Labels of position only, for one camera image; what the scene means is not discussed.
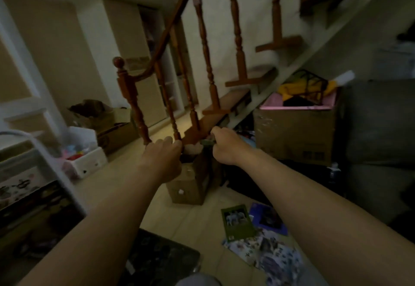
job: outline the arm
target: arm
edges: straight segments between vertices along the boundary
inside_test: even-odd
[[[137,169],[72,229],[19,286],[116,285],[158,187],[179,175],[181,142],[150,143]]]
[[[415,245],[232,130],[212,133],[215,158],[251,176],[330,285],[413,285]]]

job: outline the gray pants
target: gray pants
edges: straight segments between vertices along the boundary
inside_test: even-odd
[[[222,286],[213,276],[196,273],[179,281],[176,286]]]

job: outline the hand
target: hand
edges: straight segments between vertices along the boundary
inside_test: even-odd
[[[181,172],[180,154],[182,142],[168,136],[147,145],[139,163],[139,168],[158,185],[169,182]]]
[[[240,159],[252,150],[234,130],[227,127],[215,126],[211,134],[215,136],[216,144],[213,147],[213,157],[225,165],[238,165]]]

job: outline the round newel post finial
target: round newel post finial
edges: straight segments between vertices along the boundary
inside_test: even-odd
[[[123,70],[124,69],[125,62],[124,62],[124,59],[123,58],[121,58],[119,56],[116,56],[115,58],[112,59],[112,64],[114,64],[114,66],[116,68],[118,68],[120,70]]]

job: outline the pink tray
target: pink tray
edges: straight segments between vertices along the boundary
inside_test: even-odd
[[[305,106],[305,107],[283,107],[283,97],[274,93],[268,97],[262,106],[259,107],[261,110],[331,110],[333,109],[336,102],[337,90],[332,92],[330,95],[323,98],[322,106]]]

